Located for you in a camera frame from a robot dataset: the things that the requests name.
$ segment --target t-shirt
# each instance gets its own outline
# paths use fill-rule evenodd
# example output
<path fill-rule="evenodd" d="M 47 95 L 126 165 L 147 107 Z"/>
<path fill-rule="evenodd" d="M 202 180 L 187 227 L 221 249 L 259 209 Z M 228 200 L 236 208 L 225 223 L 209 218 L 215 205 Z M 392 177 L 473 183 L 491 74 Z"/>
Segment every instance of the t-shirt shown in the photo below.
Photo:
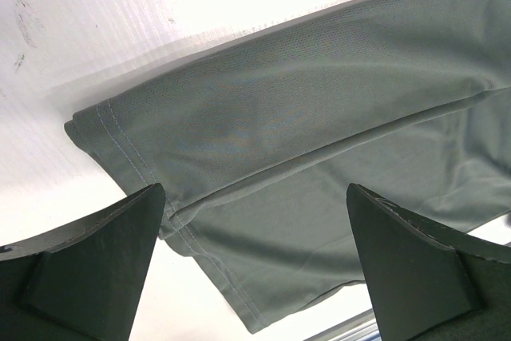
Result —
<path fill-rule="evenodd" d="M 257 332 L 364 280 L 349 183 L 462 231 L 509 211 L 510 20 L 511 0 L 363 0 L 65 128 L 127 193 L 163 184 L 160 237 Z"/>

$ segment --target cloth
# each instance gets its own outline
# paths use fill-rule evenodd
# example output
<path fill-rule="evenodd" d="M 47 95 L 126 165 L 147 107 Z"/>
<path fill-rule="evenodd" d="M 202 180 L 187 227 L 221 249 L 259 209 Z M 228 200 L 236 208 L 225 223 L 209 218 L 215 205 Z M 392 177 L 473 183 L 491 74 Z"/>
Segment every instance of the cloth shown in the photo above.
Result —
<path fill-rule="evenodd" d="M 163 184 L 160 237 L 257 332 L 363 281 L 351 182 L 462 231 L 509 210 L 509 20 L 511 0 L 366 0 L 65 128 L 127 193 Z"/>

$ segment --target white surface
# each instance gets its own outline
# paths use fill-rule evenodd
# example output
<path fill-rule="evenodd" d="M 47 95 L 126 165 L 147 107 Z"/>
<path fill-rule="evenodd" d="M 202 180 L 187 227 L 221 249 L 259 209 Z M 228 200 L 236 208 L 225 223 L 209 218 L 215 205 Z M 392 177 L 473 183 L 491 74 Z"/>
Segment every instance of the white surface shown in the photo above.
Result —
<path fill-rule="evenodd" d="M 344 1 L 0 0 L 0 244 L 123 197 L 65 135 L 73 112 L 179 57 Z M 193 260 L 158 242 L 132 340 L 300 340 L 369 305 L 364 287 L 344 288 L 252 336 Z"/>

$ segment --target stitching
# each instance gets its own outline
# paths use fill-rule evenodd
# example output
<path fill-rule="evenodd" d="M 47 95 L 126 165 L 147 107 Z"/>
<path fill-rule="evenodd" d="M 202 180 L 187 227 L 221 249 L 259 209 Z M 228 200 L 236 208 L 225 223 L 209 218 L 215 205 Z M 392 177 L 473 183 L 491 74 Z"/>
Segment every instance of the stitching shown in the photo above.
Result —
<path fill-rule="evenodd" d="M 110 105 L 110 100 L 108 99 L 107 100 L 108 102 L 108 106 L 109 106 L 109 110 L 110 110 L 110 113 L 112 115 L 112 118 L 113 120 L 115 121 L 115 124 L 117 126 L 117 128 L 119 129 L 119 131 L 121 131 L 122 135 L 125 137 L 125 139 L 128 141 L 128 143 L 131 145 L 131 147 L 133 148 L 133 150 L 137 153 L 138 157 L 141 159 L 142 163 L 145 165 L 145 167 L 147 168 L 147 170 L 149 171 L 149 173 L 151 174 L 151 177 L 153 178 L 154 182 L 156 183 L 156 178 L 154 176 L 154 174 L 151 172 L 150 168 L 147 166 L 147 164 L 145 163 L 144 159 L 142 158 L 142 156 L 140 155 L 140 153 L 137 151 L 137 149 L 135 148 L 135 146 L 133 145 L 133 143 L 131 142 L 131 140 L 126 136 L 125 132 L 123 131 L 122 127 L 119 125 L 119 122 L 118 120 L 116 119 L 114 113 L 113 113 L 113 110 L 112 110 L 112 106 Z M 116 144 L 116 146 L 120 149 L 120 151 L 125 155 L 125 157 L 128 159 L 129 163 L 133 166 L 133 168 L 137 171 L 138 175 L 140 176 L 140 178 L 144 181 L 144 183 L 146 185 L 148 185 L 148 182 L 146 181 L 146 179 L 142 176 L 142 174 L 139 172 L 139 170 L 137 169 L 137 167 L 135 166 L 135 164 L 131 161 L 131 159 L 129 158 L 129 156 L 126 154 L 126 152 L 121 148 L 121 146 L 119 145 L 119 143 L 115 140 L 115 138 L 113 137 L 113 135 L 110 133 L 109 129 L 107 128 L 105 122 L 103 121 L 102 117 L 101 117 L 101 114 L 99 112 L 99 108 L 98 108 L 98 105 L 96 105 L 96 112 L 97 112 L 97 115 L 99 116 L 100 118 L 100 121 L 101 121 L 101 124 L 103 125 L 103 128 L 105 128 L 106 132 L 108 133 L 108 135 L 110 136 L 110 138 L 113 140 L 113 142 Z M 166 198 L 166 200 L 171 204 L 171 207 L 173 209 L 173 204 L 172 202 Z M 234 288 L 234 286 L 231 284 L 231 281 L 229 280 L 229 278 L 222 272 L 222 270 L 218 267 L 218 265 L 215 263 L 215 261 L 213 260 L 213 258 L 209 255 L 209 253 L 207 253 L 204 248 L 202 247 L 202 245 L 199 243 L 199 241 L 197 240 L 197 238 L 192 234 L 192 232 L 190 231 L 190 229 L 188 227 L 186 227 L 185 225 L 183 225 L 180 217 L 178 215 L 176 215 L 176 218 L 178 219 L 178 221 L 180 222 L 180 224 L 183 226 L 183 228 L 186 228 L 186 230 L 188 231 L 188 233 L 190 234 L 190 236 L 194 239 L 194 241 L 196 242 L 196 244 L 199 246 L 199 248 L 202 250 L 202 252 L 204 254 L 201 254 L 201 253 L 198 253 L 196 251 L 194 251 L 192 249 L 192 247 L 190 246 L 190 244 L 188 243 L 188 241 L 183 237 L 183 234 L 180 232 L 180 230 L 177 230 L 174 225 L 172 224 L 172 221 L 169 220 L 169 223 L 172 227 L 172 229 L 174 229 L 174 231 L 176 231 L 177 234 L 179 234 L 179 236 L 181 237 L 181 239 L 184 241 L 184 243 L 187 245 L 187 247 L 190 249 L 190 251 L 192 253 L 195 253 L 196 255 L 198 256 L 206 256 L 208 258 L 208 260 L 210 260 L 212 262 L 212 264 L 215 266 L 215 268 L 218 270 L 218 272 L 220 272 L 220 274 L 225 278 L 225 280 L 228 282 L 229 286 L 231 287 L 231 289 L 236 293 L 236 295 L 238 296 L 238 298 L 240 299 L 240 301 L 243 303 L 243 305 L 248 309 L 248 311 L 250 312 L 250 314 L 252 315 L 252 317 L 254 317 L 255 321 L 257 323 L 259 323 L 259 325 L 262 325 L 261 322 L 259 321 L 259 319 L 257 318 L 257 316 L 254 314 L 254 312 L 250 309 L 250 307 L 245 303 L 245 301 L 243 300 L 243 298 L 241 297 L 241 295 L 238 293 L 238 291 Z M 253 305 L 253 307 L 255 308 L 255 310 L 257 311 L 257 313 L 259 314 L 259 316 L 261 317 L 261 319 L 263 319 L 263 315 L 261 314 L 261 312 L 259 311 L 259 309 L 257 308 L 257 306 L 254 304 L 254 302 L 252 301 L 252 299 L 250 298 L 250 296 L 248 295 L 248 293 L 244 290 L 244 288 L 241 286 L 241 284 L 237 281 L 237 279 L 235 278 L 235 276 L 233 275 L 232 278 L 237 282 L 238 286 L 240 287 L 240 289 L 243 291 L 243 293 L 247 296 L 248 300 L 250 301 L 250 303 Z"/>

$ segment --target black object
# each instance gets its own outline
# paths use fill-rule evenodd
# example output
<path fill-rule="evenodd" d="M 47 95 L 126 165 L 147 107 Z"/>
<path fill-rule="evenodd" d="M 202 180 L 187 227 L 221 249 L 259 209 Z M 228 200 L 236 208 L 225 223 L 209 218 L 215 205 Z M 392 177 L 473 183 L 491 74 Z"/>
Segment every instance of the black object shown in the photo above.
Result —
<path fill-rule="evenodd" d="M 511 249 L 351 184 L 347 206 L 383 341 L 511 339 Z"/>
<path fill-rule="evenodd" d="M 160 184 L 0 247 L 0 339 L 128 340 L 164 210 Z"/>

